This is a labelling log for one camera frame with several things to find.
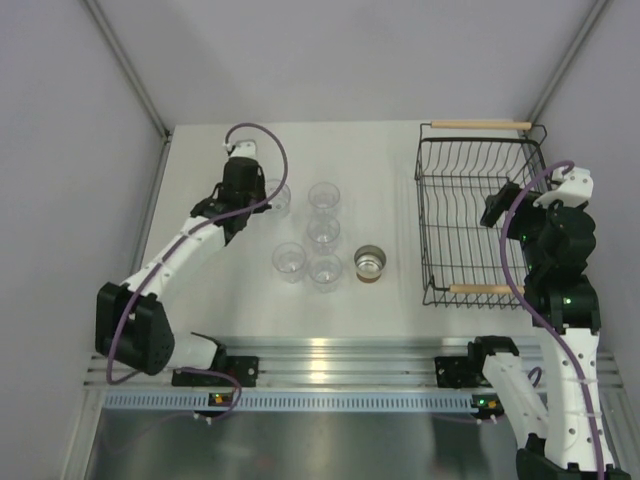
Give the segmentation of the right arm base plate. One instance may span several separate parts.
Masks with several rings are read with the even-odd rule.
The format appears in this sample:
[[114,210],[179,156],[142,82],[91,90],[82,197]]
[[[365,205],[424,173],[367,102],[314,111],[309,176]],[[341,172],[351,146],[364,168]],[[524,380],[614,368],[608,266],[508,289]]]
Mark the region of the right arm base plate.
[[434,358],[436,382],[439,388],[489,388],[482,374],[483,358],[469,356],[437,356]]

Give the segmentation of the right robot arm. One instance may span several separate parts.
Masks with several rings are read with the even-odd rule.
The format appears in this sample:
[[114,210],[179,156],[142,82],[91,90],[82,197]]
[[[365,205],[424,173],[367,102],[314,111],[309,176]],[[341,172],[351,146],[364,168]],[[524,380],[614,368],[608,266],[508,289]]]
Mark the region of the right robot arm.
[[517,443],[520,479],[627,479],[607,444],[599,404],[597,350],[601,318],[595,289],[584,271],[596,246],[595,222],[583,206],[554,200],[507,182],[486,199],[480,223],[505,221],[501,249],[516,240],[528,266],[511,292],[532,316],[543,356],[546,394],[525,375],[514,341],[481,336],[468,345],[467,372],[496,391]]

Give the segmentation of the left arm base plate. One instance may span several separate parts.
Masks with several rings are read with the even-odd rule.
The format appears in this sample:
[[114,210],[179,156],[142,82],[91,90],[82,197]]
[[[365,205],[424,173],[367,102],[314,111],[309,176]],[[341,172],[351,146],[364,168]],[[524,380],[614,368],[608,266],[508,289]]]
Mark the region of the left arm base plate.
[[[214,364],[213,370],[235,378],[242,387],[255,387],[259,361],[258,356],[225,355]],[[231,386],[231,383],[223,378],[175,371],[172,374],[171,385],[174,387],[219,387]]]

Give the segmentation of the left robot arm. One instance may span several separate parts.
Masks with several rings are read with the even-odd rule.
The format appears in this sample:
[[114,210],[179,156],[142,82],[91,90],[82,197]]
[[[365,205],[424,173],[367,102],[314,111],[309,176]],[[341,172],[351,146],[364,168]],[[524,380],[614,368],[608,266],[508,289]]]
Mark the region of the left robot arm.
[[243,230],[252,213],[269,208],[257,160],[232,155],[212,194],[198,202],[164,249],[120,284],[97,294],[95,350],[147,375],[166,368],[193,368],[204,384],[227,376],[225,347],[216,339],[172,329],[166,304],[214,254]]

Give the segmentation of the black wire dish rack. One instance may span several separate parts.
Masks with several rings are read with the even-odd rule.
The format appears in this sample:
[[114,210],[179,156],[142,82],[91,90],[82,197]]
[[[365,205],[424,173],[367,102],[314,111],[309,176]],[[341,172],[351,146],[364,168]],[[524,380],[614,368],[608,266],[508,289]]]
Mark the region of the black wire dish rack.
[[420,126],[414,179],[424,304],[515,309],[524,297],[551,322],[591,322],[590,172],[548,167],[540,144],[519,133],[455,136],[457,126]]

